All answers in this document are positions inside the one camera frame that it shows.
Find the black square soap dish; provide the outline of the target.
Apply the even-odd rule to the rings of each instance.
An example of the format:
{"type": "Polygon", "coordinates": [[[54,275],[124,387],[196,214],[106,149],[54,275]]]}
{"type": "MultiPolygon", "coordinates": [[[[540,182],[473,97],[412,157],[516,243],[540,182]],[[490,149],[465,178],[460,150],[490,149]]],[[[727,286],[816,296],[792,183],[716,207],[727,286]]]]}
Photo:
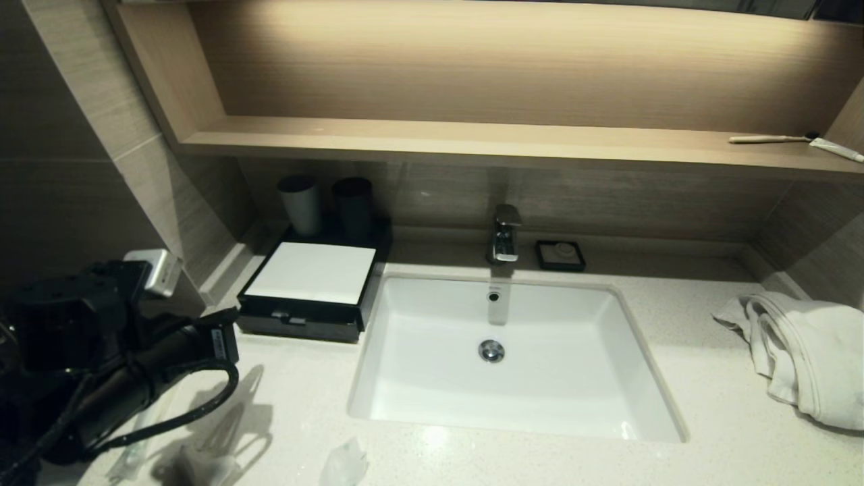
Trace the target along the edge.
{"type": "Polygon", "coordinates": [[[577,247],[577,252],[579,252],[580,258],[581,258],[580,264],[561,265],[561,264],[550,263],[544,259],[544,257],[546,256],[546,254],[545,254],[546,253],[546,251],[545,251],[546,247],[549,245],[553,245],[556,242],[560,242],[560,241],[538,240],[536,242],[535,249],[536,249],[537,261],[538,261],[539,267],[543,270],[546,270],[546,271],[558,271],[558,273],[583,273],[583,271],[585,271],[587,268],[587,262],[586,262],[585,257],[583,256],[583,253],[581,252],[580,246],[575,241],[565,241],[565,242],[571,243],[577,247]]]}

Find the black cup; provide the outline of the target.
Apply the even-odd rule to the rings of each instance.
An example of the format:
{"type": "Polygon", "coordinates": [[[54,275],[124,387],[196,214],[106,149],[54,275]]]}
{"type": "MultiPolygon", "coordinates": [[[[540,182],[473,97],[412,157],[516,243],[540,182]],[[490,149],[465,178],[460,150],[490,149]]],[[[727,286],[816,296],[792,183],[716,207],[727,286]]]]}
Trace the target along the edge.
{"type": "Polygon", "coordinates": [[[364,240],[371,233],[373,185],[365,178],[344,178],[332,186],[332,197],[343,228],[351,239],[364,240]]]}

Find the grey cup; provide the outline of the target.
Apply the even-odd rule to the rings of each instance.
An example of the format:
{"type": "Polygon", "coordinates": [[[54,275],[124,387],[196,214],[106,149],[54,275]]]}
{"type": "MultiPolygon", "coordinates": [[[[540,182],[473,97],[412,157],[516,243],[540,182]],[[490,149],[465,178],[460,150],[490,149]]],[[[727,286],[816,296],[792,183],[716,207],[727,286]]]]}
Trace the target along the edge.
{"type": "Polygon", "coordinates": [[[280,179],[277,190],[293,230],[303,237],[312,237],[322,231],[320,187],[314,176],[288,175],[280,179]]]}

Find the white ceramic sink basin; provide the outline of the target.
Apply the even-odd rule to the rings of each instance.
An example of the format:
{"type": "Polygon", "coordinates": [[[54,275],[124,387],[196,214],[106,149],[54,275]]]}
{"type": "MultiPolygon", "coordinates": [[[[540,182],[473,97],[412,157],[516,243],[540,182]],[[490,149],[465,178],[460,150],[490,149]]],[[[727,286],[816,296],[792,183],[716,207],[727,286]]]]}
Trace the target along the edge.
{"type": "Polygon", "coordinates": [[[683,425],[617,291],[387,277],[348,413],[368,421],[682,443],[683,425]],[[477,353],[506,349],[499,363],[477,353]]]}

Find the wooden wall shelf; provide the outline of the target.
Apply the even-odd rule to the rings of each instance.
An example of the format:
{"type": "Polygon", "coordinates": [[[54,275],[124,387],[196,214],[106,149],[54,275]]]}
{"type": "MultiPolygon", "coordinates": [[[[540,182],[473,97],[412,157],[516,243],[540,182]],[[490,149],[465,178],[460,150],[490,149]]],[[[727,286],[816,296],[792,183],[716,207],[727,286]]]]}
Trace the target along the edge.
{"type": "Polygon", "coordinates": [[[727,132],[533,124],[227,116],[181,136],[210,156],[638,170],[864,185],[864,164],[802,142],[730,144],[727,132]]]}

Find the long white toothbrush packet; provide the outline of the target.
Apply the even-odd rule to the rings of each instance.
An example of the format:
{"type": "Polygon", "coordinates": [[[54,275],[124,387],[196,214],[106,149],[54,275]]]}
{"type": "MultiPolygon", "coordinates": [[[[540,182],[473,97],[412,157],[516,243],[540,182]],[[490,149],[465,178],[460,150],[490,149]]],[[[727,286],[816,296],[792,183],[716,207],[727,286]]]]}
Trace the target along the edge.
{"type": "MultiPolygon", "coordinates": [[[[167,409],[169,409],[175,394],[175,390],[171,389],[167,391],[157,402],[140,412],[135,418],[132,428],[133,433],[160,423],[167,409]]],[[[111,470],[106,474],[110,486],[132,486],[132,483],[136,482],[138,473],[146,462],[151,439],[152,437],[126,446],[117,461],[114,462],[111,470]]]]}

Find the beige toothbrush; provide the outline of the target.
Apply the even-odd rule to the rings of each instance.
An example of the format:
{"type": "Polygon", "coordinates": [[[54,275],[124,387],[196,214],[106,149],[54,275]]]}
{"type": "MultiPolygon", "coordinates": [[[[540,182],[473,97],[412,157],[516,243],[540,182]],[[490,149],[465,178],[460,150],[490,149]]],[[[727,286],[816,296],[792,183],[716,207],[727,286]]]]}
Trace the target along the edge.
{"type": "Polygon", "coordinates": [[[756,135],[756,136],[731,136],[728,139],[728,144],[773,144],[774,142],[811,142],[819,138],[820,132],[805,133],[803,136],[774,136],[774,135],[756,135]]]}

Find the black amenity box white top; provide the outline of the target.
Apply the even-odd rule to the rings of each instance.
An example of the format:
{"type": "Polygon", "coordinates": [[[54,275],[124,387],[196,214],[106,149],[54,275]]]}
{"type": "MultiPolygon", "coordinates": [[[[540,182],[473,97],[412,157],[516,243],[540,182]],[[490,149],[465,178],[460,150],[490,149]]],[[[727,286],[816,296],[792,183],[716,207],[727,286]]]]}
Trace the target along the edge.
{"type": "Polygon", "coordinates": [[[366,329],[392,244],[391,219],[382,217],[373,219],[365,240],[349,239],[337,217],[326,218],[322,232],[308,239],[288,229],[238,293],[238,302],[241,296],[271,296],[355,304],[366,329]]]}

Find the flat clear plastic packet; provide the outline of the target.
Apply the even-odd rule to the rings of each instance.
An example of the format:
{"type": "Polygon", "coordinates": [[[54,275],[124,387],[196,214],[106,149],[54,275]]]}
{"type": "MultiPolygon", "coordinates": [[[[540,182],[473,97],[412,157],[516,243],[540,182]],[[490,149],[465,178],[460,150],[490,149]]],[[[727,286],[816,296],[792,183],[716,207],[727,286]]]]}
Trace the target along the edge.
{"type": "Polygon", "coordinates": [[[240,471],[235,456],[216,456],[183,445],[171,458],[154,467],[153,477],[161,486],[230,486],[240,471]]]}

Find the white toothpaste tube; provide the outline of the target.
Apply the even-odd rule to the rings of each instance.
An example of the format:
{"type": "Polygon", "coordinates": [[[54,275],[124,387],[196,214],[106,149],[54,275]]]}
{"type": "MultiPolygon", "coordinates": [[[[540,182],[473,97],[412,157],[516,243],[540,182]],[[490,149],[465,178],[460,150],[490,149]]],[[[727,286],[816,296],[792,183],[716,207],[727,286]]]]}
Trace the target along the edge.
{"type": "Polygon", "coordinates": [[[846,148],[845,146],[836,144],[836,142],[830,142],[827,139],[821,138],[813,138],[811,142],[809,142],[809,146],[817,148],[818,150],[830,152],[836,156],[846,158],[856,163],[864,164],[864,154],[861,152],[852,150],[851,148],[846,148]]]}

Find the clear plastic packet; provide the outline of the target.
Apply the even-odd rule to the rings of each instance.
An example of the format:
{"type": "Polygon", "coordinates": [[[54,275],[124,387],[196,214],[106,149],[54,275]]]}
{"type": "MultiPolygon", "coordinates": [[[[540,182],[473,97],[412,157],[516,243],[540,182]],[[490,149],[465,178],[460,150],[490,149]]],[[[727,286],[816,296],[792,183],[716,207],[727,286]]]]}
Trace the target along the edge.
{"type": "Polygon", "coordinates": [[[240,471],[235,456],[216,456],[183,445],[171,458],[154,467],[153,477],[161,486],[230,486],[240,471]]]}
{"type": "Polygon", "coordinates": [[[360,486],[369,470],[367,452],[357,437],[330,451],[321,471],[319,486],[360,486]]]}

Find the chrome sink faucet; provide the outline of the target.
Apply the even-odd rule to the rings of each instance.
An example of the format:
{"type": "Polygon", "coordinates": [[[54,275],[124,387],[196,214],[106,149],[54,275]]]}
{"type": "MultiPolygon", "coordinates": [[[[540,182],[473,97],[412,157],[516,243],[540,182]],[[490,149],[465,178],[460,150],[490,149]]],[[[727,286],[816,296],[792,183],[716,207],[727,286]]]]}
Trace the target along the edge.
{"type": "Polygon", "coordinates": [[[491,239],[487,261],[494,267],[501,267],[518,261],[516,230],[522,225],[522,217],[515,206],[497,205],[493,212],[491,239]]]}

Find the white towel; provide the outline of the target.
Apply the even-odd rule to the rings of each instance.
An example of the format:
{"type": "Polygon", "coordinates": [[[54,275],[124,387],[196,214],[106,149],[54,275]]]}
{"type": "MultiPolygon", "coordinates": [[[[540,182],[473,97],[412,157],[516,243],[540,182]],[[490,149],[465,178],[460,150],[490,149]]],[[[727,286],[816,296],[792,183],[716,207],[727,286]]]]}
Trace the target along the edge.
{"type": "Polygon", "coordinates": [[[769,397],[864,433],[864,311],[766,290],[735,296],[712,317],[748,343],[769,397]]]}

